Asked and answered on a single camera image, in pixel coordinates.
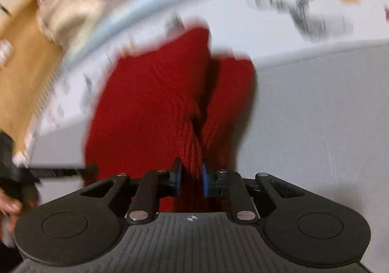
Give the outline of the person's left hand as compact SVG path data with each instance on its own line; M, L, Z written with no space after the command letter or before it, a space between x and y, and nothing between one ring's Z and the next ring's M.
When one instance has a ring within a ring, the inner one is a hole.
M4 190L0 190L0 210L2 214L8 216L19 216L22 212L22 203L17 199L7 195Z

